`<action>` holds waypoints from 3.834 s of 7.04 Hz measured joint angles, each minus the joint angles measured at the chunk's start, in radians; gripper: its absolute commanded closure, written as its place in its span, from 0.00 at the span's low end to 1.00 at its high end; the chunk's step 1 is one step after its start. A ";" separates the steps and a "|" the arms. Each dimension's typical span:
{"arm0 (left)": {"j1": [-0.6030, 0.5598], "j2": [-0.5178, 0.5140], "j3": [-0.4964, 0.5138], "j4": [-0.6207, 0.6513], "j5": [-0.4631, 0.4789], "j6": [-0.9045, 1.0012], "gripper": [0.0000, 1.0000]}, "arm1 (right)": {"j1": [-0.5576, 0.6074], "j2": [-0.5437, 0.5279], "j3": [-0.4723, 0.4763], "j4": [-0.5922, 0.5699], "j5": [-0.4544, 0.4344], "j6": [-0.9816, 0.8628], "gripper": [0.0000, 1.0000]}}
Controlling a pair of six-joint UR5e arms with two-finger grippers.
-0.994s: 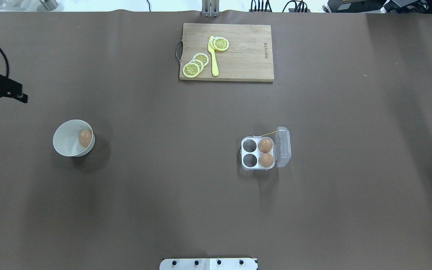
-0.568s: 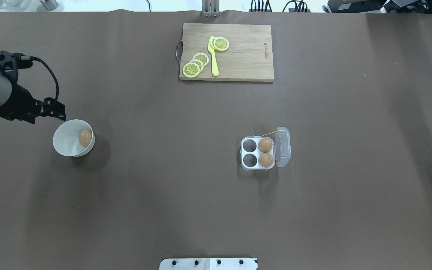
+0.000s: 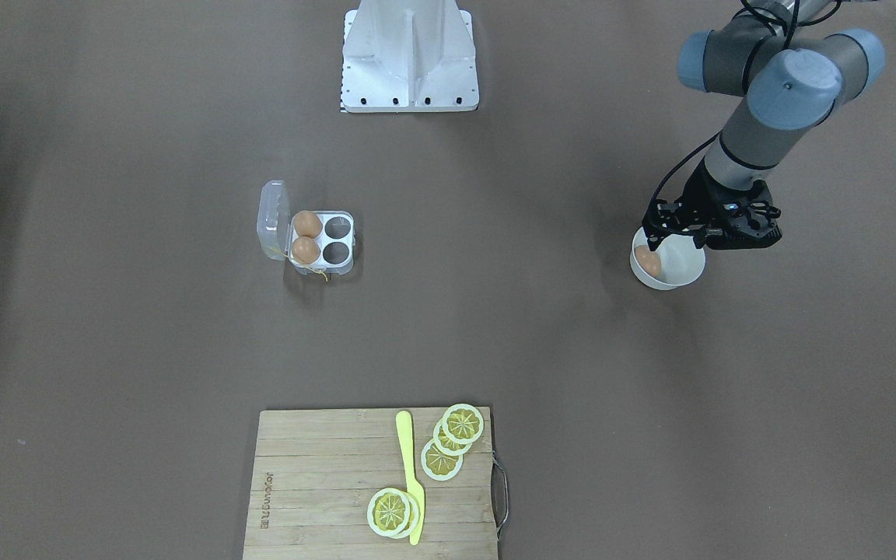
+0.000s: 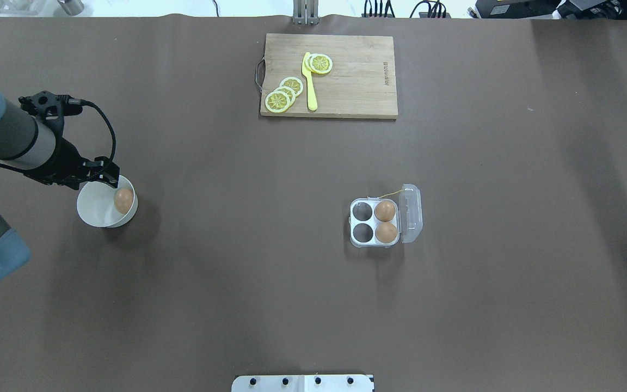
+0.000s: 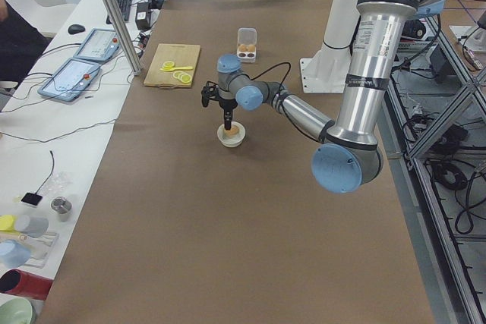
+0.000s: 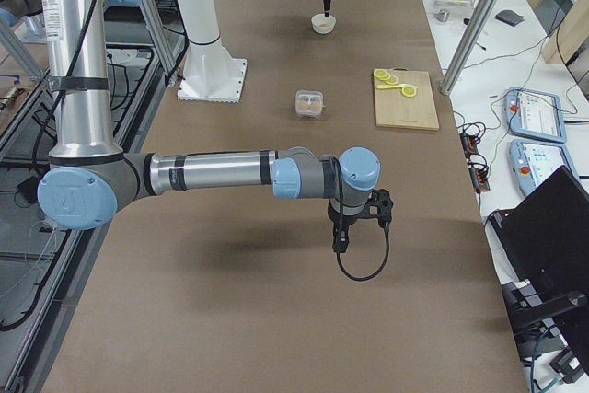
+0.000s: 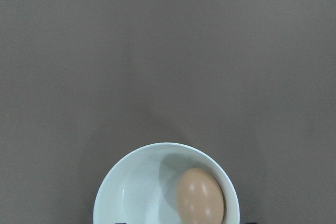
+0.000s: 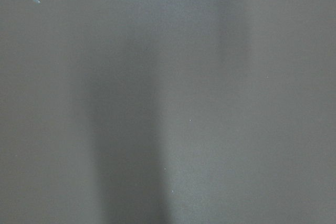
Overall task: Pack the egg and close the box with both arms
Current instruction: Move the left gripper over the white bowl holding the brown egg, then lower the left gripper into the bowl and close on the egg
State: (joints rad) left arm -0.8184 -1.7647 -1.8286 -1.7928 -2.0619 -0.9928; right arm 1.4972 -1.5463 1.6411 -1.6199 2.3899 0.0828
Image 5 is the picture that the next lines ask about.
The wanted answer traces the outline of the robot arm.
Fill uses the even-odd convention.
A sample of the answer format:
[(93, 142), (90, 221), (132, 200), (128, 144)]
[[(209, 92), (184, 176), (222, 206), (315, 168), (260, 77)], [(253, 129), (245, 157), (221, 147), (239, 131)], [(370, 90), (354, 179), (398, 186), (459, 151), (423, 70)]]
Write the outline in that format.
[(290, 93), (282, 83), (249, 77), (235, 55), (217, 62), (218, 81), (202, 90), (202, 103), (219, 103), (223, 127), (237, 107), (271, 105), (318, 142), (311, 170), (328, 191), (348, 193), (374, 180), (383, 158), (374, 135), (393, 62), (408, 20), (439, 14), (445, 0), (333, 0), (321, 49), (301, 62), (301, 80), (316, 93), (341, 93), (332, 119)]

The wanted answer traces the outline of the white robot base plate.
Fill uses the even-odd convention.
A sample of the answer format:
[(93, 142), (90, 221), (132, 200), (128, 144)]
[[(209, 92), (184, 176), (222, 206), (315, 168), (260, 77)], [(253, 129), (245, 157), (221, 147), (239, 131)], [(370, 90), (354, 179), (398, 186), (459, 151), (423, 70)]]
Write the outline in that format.
[(344, 59), (301, 58), (299, 61), (304, 93), (342, 93), (349, 70), (350, 57)]

